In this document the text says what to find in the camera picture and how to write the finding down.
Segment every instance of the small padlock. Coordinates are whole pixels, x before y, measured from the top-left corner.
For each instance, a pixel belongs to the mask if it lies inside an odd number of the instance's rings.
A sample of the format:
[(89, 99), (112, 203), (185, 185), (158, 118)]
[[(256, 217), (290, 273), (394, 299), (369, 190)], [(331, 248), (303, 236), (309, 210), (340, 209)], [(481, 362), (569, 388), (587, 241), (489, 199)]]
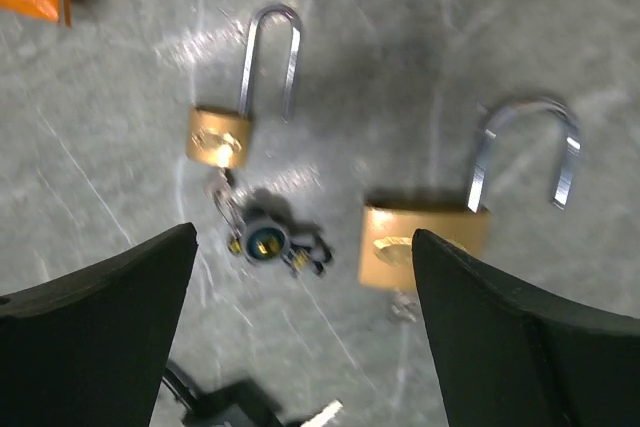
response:
[(490, 213), (481, 207), (481, 200), (491, 146), (498, 130), (521, 114), (537, 111), (555, 114), (564, 128), (566, 149), (551, 199), (556, 207), (564, 209), (580, 154), (576, 116), (560, 102), (544, 97), (504, 105), (488, 114), (483, 122), (466, 208), (420, 210), (365, 206), (360, 283), (388, 290), (415, 290), (411, 240), (417, 229), (431, 230), (474, 257), (481, 257), (489, 232)]
[(249, 97), (253, 87), (253, 64), (256, 57), (258, 28), (261, 21), (273, 13), (286, 17), (291, 23), (293, 32), (282, 101), (282, 118), (285, 122), (291, 119), (293, 113), (291, 98), (295, 87), (302, 22), (290, 7), (271, 4), (258, 10), (249, 24), (238, 112), (219, 107), (199, 105), (192, 107), (189, 114), (187, 139), (187, 156), (191, 159), (223, 168), (240, 167), (245, 164), (251, 137)]

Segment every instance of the open padlock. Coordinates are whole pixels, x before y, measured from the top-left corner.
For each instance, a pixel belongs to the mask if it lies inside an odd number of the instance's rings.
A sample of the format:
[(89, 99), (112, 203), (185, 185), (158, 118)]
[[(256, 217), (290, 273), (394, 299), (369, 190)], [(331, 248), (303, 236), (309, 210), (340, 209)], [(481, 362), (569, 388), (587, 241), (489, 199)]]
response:
[(566, 147), (551, 202), (563, 209), (569, 197), (573, 172), (580, 154), (576, 116), (564, 105), (543, 97), (504, 105), (488, 114), (483, 123), (470, 179), (466, 208), (401, 209), (365, 206), (360, 246), (360, 283), (388, 290), (415, 290), (411, 239), (417, 229), (427, 229), (474, 257), (481, 257), (489, 232), (489, 211), (482, 207), (485, 176), (491, 147), (498, 131), (521, 114), (546, 111), (562, 123)]
[(274, 13), (286, 17), (292, 27), (291, 50), (282, 100), (282, 118), (285, 122), (290, 120), (293, 113), (291, 98), (295, 87), (302, 22), (290, 7), (270, 4), (258, 10), (249, 25), (238, 112), (209, 106), (192, 107), (187, 139), (187, 156), (191, 159), (222, 168), (240, 167), (245, 164), (251, 137), (249, 99), (253, 87), (258, 28), (266, 16)]

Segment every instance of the padlock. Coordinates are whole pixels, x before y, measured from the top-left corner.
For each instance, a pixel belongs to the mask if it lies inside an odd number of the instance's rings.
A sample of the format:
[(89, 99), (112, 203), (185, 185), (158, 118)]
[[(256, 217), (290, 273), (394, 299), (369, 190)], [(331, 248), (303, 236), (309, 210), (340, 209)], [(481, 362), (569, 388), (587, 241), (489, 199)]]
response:
[(564, 209), (580, 154), (576, 116), (560, 102), (546, 97), (504, 105), (489, 113), (483, 122), (466, 207), (434, 210), (365, 206), (360, 283), (380, 289), (415, 290), (411, 240), (417, 229), (430, 230), (472, 256), (481, 257), (490, 218), (489, 211), (482, 206), (482, 193), (493, 141), (498, 131), (513, 119), (538, 111), (553, 113), (564, 129), (566, 147), (551, 198), (553, 205)]
[(274, 13), (286, 17), (292, 28), (291, 50), (282, 101), (282, 118), (285, 122), (291, 119), (293, 113), (291, 99), (295, 87), (302, 22), (290, 7), (283, 4), (270, 4), (258, 10), (249, 24), (238, 112), (210, 106), (192, 107), (189, 114), (187, 139), (187, 156), (191, 159), (222, 168), (241, 167), (245, 164), (251, 137), (250, 96), (253, 87), (253, 64), (256, 57), (258, 28), (266, 16)]

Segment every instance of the gray surface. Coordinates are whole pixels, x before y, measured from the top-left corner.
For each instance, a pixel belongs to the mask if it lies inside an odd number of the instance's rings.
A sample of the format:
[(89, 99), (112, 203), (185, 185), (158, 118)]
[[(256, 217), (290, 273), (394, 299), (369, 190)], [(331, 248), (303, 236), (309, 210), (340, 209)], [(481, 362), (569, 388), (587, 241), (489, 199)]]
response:
[[(267, 23), (245, 192), (284, 196), (335, 249), (326, 279), (227, 261), (185, 158), (194, 101), (235, 105), (251, 12), (304, 22), (296, 117), (279, 120), (288, 28)], [(213, 389), (249, 374), (288, 417), (340, 398), (345, 426), (446, 425), (424, 328), (358, 286), (363, 198), (462, 189), (481, 109), (564, 97), (584, 157), (547, 203), (551, 117), (498, 139), (485, 259), (570, 299), (640, 316), (640, 0), (76, 0), (72, 30), (0, 14), (0, 293), (110, 257), (178, 222), (200, 233), (172, 356)], [(178, 425), (162, 392), (152, 425)]]

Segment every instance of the padlock shackle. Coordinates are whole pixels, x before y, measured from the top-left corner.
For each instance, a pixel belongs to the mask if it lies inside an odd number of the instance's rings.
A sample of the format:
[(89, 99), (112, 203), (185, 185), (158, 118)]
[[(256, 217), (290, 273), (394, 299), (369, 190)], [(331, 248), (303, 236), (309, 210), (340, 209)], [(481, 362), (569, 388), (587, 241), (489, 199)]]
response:
[(491, 159), (491, 147), (500, 129), (509, 125), (516, 117), (534, 112), (550, 112), (562, 123), (565, 134), (566, 148), (561, 159), (560, 167), (554, 177), (553, 194), (550, 202), (564, 209), (569, 198), (573, 174), (580, 155), (580, 129), (578, 118), (566, 106), (560, 102), (540, 97), (509, 103), (491, 112), (482, 127), (480, 141), (476, 151), (476, 161), (473, 167), (473, 175), (469, 185), (467, 207), (477, 212), (482, 203), (485, 177)]
[(238, 110), (240, 115), (248, 117), (250, 112), (249, 98), (253, 87), (253, 64), (256, 58), (256, 44), (258, 43), (258, 28), (262, 20), (270, 14), (282, 14), (291, 23), (291, 50), (289, 51), (289, 63), (287, 65), (287, 75), (284, 82), (284, 93), (282, 98), (282, 119), (285, 122), (291, 120), (293, 109), (291, 98), (295, 87), (296, 70), (298, 65), (298, 54), (300, 52), (300, 41), (302, 38), (302, 21), (295, 11), (284, 4), (269, 4), (259, 9), (251, 18), (249, 24), (249, 35), (247, 37), (247, 51), (244, 58), (242, 70), (242, 83), (240, 85), (240, 101)]

